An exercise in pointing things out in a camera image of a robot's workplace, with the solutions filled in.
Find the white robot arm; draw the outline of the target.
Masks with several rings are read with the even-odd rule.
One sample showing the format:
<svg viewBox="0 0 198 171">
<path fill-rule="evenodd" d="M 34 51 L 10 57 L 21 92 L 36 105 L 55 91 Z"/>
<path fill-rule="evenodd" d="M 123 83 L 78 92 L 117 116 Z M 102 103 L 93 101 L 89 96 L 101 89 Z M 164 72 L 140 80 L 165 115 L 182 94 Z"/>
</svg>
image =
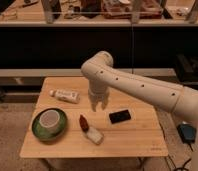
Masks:
<svg viewBox="0 0 198 171">
<path fill-rule="evenodd" d="M 100 51 L 85 61 L 81 72 L 89 81 L 88 95 L 93 110 L 98 103 L 103 109 L 107 107 L 109 88 L 112 87 L 175 114 L 195 127 L 190 171 L 198 171 L 198 90 L 114 69 L 113 57 L 106 51 Z"/>
</svg>

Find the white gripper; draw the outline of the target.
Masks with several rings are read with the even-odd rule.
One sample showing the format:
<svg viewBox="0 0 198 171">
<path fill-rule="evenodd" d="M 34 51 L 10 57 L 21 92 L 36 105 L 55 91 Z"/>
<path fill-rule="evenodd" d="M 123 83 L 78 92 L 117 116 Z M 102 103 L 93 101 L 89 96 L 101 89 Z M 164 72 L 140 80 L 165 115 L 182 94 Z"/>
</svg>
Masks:
<svg viewBox="0 0 198 171">
<path fill-rule="evenodd" d="M 88 96 L 91 101 L 91 109 L 96 112 L 98 102 L 101 102 L 101 108 L 104 110 L 108 105 L 109 91 L 104 93 L 95 93 L 92 90 L 88 90 Z"/>
</svg>

